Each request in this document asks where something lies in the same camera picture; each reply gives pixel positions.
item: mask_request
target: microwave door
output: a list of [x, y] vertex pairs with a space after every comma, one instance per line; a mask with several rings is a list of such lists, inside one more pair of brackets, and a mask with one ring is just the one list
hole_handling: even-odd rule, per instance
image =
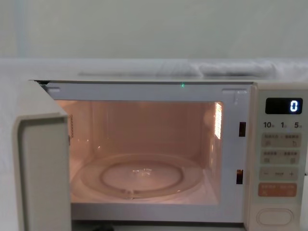
[[19, 231], [71, 231], [67, 115], [34, 81], [19, 95], [13, 155]]

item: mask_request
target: start button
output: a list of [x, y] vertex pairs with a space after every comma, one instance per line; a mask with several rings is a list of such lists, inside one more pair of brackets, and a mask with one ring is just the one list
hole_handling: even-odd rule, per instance
[[289, 209], [263, 209], [257, 215], [257, 221], [261, 225], [284, 226], [293, 219], [293, 213]]

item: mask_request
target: white microwave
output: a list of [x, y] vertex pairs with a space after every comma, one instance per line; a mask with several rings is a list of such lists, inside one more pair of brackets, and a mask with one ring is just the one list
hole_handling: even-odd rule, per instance
[[23, 90], [13, 153], [24, 230], [70, 231], [71, 220], [300, 230], [307, 83], [97, 78]]

